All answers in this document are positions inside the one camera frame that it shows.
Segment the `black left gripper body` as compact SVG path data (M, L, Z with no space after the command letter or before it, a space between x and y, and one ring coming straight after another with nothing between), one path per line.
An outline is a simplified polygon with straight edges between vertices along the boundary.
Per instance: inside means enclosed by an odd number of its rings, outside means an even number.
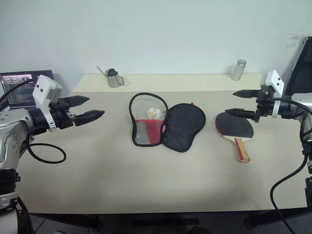
M54 120L57 128L65 129L72 127L73 115L69 112L71 104L69 101L57 101L56 103L50 103L50 114Z

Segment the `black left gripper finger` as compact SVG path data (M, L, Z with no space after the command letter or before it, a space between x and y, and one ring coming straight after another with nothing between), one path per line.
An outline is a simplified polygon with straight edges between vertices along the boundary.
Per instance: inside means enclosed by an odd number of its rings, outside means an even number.
M88 97L84 96L71 96L71 97L66 97L64 99L65 102L69 104L69 107L76 107L84 104L89 100Z
M75 126L81 126L93 122L100 118L104 113L105 111L103 110L91 110L81 115L76 115L74 119L74 124Z

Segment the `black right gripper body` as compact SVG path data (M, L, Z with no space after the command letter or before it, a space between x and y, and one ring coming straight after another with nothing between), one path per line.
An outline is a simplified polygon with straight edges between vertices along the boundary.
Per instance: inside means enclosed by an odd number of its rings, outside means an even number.
M256 111L253 117L254 122L259 122L260 117L267 117L273 115L273 108L275 101L272 101L274 94L274 89L269 88L268 91L263 91L262 89L258 92L256 98Z

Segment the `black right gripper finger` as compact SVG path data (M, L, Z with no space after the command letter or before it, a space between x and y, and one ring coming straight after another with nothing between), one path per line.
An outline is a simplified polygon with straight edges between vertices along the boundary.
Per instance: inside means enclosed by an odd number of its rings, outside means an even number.
M234 96L240 98L256 98L260 90L239 90L233 93Z
M247 111L245 109L239 109L239 108L227 109L227 110L225 110L225 112L227 114L232 115L232 116L242 117L242 118L246 118L246 119L253 119L255 116L254 111Z

